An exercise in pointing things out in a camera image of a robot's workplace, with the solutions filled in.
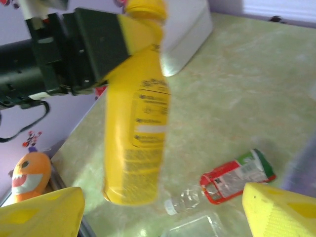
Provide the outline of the yellow plastic bottle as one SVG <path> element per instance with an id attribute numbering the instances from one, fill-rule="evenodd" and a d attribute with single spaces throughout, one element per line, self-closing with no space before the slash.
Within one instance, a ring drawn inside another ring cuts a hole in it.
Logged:
<path id="1" fill-rule="evenodd" d="M 127 0 L 119 17 L 129 58 L 107 76 L 104 198 L 144 205 L 158 195 L 170 90 L 160 66 L 164 0 Z"/>

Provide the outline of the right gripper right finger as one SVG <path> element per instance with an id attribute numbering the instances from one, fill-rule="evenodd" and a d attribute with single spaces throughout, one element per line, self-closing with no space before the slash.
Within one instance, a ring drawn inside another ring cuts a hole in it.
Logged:
<path id="1" fill-rule="evenodd" d="M 316 237 L 316 198 L 247 183 L 242 206 L 253 237 Z"/>

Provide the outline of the orange shark plush toy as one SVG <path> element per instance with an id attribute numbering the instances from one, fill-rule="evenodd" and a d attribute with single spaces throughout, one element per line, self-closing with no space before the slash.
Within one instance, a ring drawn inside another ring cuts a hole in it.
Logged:
<path id="1" fill-rule="evenodd" d="M 30 147 L 29 152 L 13 169 L 11 182 L 13 202 L 21 202 L 44 194 L 51 173 L 50 157 Z"/>

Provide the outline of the crushed bottle red green label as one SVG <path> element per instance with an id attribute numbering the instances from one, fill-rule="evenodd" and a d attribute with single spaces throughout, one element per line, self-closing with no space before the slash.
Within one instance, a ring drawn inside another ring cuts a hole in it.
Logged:
<path id="1" fill-rule="evenodd" d="M 164 202 L 170 216 L 205 204 L 220 205 L 243 193 L 246 183 L 270 183 L 276 174 L 264 153 L 251 149 L 238 158 L 201 175 L 198 185 Z"/>

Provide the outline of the white plastic case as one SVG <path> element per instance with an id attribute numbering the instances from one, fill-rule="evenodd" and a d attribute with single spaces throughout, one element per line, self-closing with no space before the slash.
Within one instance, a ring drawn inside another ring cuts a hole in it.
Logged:
<path id="1" fill-rule="evenodd" d="M 208 0 L 165 0 L 160 64 L 165 77 L 180 72 L 213 31 Z"/>

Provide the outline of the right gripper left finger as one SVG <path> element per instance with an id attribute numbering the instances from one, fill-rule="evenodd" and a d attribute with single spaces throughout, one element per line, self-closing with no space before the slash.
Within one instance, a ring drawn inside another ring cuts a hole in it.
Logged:
<path id="1" fill-rule="evenodd" d="M 0 237 L 77 237 L 85 200 L 68 187 L 0 208 Z"/>

